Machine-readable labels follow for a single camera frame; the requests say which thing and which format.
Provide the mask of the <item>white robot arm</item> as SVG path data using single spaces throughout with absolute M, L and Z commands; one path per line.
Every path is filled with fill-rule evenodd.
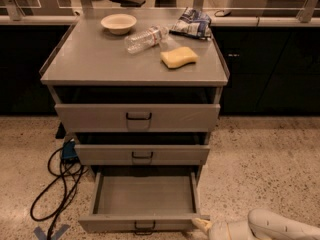
M 211 223 L 194 218 L 192 223 L 209 240 L 320 240 L 320 228 L 288 219 L 266 209 L 253 209 L 247 219 Z

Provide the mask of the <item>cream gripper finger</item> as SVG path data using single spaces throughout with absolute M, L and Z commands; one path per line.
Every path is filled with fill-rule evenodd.
M 206 235 L 209 234 L 209 231 L 212 228 L 212 223 L 210 221 L 201 218 L 193 218 L 192 223 Z

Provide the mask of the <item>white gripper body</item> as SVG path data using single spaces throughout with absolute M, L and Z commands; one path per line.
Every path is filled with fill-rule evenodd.
M 209 230 L 209 240 L 254 240 L 247 221 L 216 222 Z

